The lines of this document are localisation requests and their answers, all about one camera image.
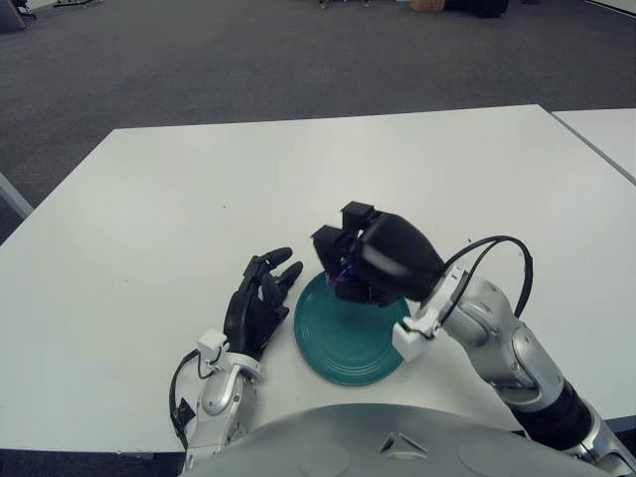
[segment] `black cable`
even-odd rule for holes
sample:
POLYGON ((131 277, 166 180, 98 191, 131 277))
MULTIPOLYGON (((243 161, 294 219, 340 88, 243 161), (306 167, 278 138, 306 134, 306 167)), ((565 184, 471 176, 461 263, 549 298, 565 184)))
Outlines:
MULTIPOLYGON (((215 358, 214 361, 211 361, 210 364, 213 365, 215 362, 217 362, 219 360, 219 358, 221 357, 221 351, 223 350, 223 347, 219 348, 219 352, 217 353, 217 357, 215 358)), ((206 375, 202 375, 201 374, 201 353, 199 353, 199 362, 197 364, 197 374, 199 375, 199 378, 201 380, 206 380, 207 378, 209 378, 211 375, 213 375, 215 373, 215 370, 211 370, 209 373, 207 373, 206 375)))
POLYGON ((172 420, 172 425, 175 428, 177 437, 179 437, 179 440, 181 441, 183 448, 186 450, 188 449, 188 439, 186 438, 186 432, 183 426, 179 422, 175 392, 177 387, 177 377, 179 376, 179 373, 181 372, 183 367, 186 366, 189 362, 191 362, 197 355, 201 356, 201 354, 199 353, 199 350, 192 350, 190 353, 184 356, 183 360, 181 360, 181 363, 179 363, 179 366, 175 370, 174 375, 172 375, 172 380, 170 381, 170 394, 168 396, 168 405, 170 407, 170 420, 172 420))
MULTIPOLYGON (((515 316, 517 318, 519 318, 522 314, 522 312, 524 311, 524 308, 526 307, 526 304, 528 303, 528 299, 530 298, 530 292, 533 288, 533 277, 534 277, 534 272, 533 272, 533 258, 530 255, 530 251, 528 250, 528 248, 526 247, 526 245, 520 241, 518 238, 514 238, 514 237, 509 237, 509 236, 493 236, 493 237, 488 237, 488 238, 482 238, 481 240, 477 240, 473 243, 471 243, 468 246, 465 246, 464 248, 462 248, 461 250, 459 250, 457 253, 455 253, 453 256, 451 256, 445 263, 444 266, 442 267, 441 271, 440 271, 440 275, 443 275, 448 268, 450 268, 450 265, 453 264, 453 262, 457 261, 458 258, 460 258, 461 256, 465 255, 466 253, 468 253, 469 251, 474 250, 475 248, 484 245, 486 243, 490 243, 491 246, 488 246, 488 248, 486 248, 482 254, 479 255, 479 257, 477 258, 477 260, 475 261, 475 265, 479 264, 479 262, 482 260, 482 258, 484 257, 484 255, 497 243, 501 243, 502 241, 511 241, 512 243, 514 243, 516 246, 518 246, 523 255, 524 255, 524 263, 525 263, 525 269, 524 269, 524 284, 522 286, 521 289, 521 293, 519 295, 519 301, 517 302, 517 306, 515 307, 515 316)), ((473 269, 471 270, 471 272, 469 273, 469 276, 472 277, 472 274, 474 272, 474 270, 476 269, 476 266, 473 266, 473 269)), ((465 286, 468 286, 468 280, 466 280, 464 282, 465 286)), ((459 301, 459 298, 457 300, 455 300, 455 302, 453 303, 453 305, 450 308, 450 311, 454 310, 456 303, 459 301)), ((449 313, 446 313, 446 315, 444 315, 444 320, 450 316, 449 313)))
POLYGON ((479 254, 477 259, 475 260, 475 263, 473 263, 472 268, 468 272, 468 275, 464 279, 464 283, 462 284, 459 292, 457 293, 457 298, 455 298, 453 300, 453 302, 450 305, 450 308, 448 308, 448 311, 446 312, 446 314, 443 316, 443 318, 441 320, 439 320, 439 326, 442 326, 445 323, 445 321, 448 319, 448 317, 452 314, 452 312, 455 311, 455 307, 457 306, 457 303, 459 303, 459 300, 461 300, 461 297, 463 296, 464 291, 466 291, 466 288, 468 288, 468 283, 470 282, 470 279, 473 277, 473 274, 475 273, 475 270, 477 269, 477 266, 479 265, 479 262, 484 258, 484 256, 486 256, 486 253, 488 253, 490 251, 490 249, 493 246, 495 246, 497 243, 499 243, 499 242, 495 241, 494 243, 491 243, 490 245, 488 245, 486 247, 486 249, 484 251, 482 251, 479 254))

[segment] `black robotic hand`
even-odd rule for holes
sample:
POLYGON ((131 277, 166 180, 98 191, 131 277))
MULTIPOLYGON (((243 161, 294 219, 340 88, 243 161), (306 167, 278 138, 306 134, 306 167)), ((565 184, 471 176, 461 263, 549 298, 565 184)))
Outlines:
POLYGON ((313 240, 336 296, 347 301, 380 306, 400 298, 421 301, 444 267, 409 222, 358 202, 342 210, 341 229, 323 226, 313 240))
POLYGON ((292 255, 289 247, 253 256, 243 273, 238 291, 232 295, 223 332, 228 337, 228 351, 260 360, 265 346, 289 308, 282 302, 302 271, 296 261, 280 276, 271 271, 292 255))

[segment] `green plate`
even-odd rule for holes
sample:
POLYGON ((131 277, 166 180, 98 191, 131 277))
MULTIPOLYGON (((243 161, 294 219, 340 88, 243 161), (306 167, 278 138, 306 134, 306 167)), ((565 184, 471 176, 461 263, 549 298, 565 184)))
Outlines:
POLYGON ((400 300, 385 308, 336 298, 320 273, 305 287, 294 317, 296 343, 309 366, 341 385, 368 385, 402 362, 391 344, 396 321, 409 316, 400 300))

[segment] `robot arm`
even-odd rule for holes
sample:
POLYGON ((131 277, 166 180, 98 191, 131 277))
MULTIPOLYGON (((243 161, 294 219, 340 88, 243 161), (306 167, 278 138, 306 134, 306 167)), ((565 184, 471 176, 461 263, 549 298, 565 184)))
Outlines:
POLYGON ((302 263, 295 262, 277 277, 271 272, 291 255, 287 247, 251 258, 228 306, 224 332, 209 330, 173 377, 170 416, 186 449, 186 470, 249 431, 256 406, 255 386, 262 379, 260 358, 289 313, 283 301, 302 271, 302 263), (196 412, 183 398, 179 405, 175 399, 177 376, 195 358, 199 378, 205 381, 196 412))
POLYGON ((387 305, 420 301, 415 317, 394 327, 394 346, 411 360, 443 328, 466 351, 477 374, 510 408, 528 436, 618 477, 636 461, 594 408, 576 394, 532 331, 519 320, 532 286, 532 258, 514 238, 491 238, 467 272, 446 264, 430 242, 399 216, 351 203, 343 228, 323 227, 314 245, 340 298, 387 305), (503 239, 520 245, 526 280, 515 313, 504 293, 473 275, 479 260, 503 239))

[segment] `gray carpet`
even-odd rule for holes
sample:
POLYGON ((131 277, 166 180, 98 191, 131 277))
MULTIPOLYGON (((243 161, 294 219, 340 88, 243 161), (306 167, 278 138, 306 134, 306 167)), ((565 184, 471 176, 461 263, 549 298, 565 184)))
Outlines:
MULTIPOLYGON (((0 35, 0 171, 34 205, 117 127, 636 106, 636 23, 581 0, 511 0, 488 20, 390 1, 105 0, 36 13, 0 35)), ((0 201, 0 243, 18 224, 0 201)), ((86 459, 3 452, 0 475, 172 465, 86 459)))

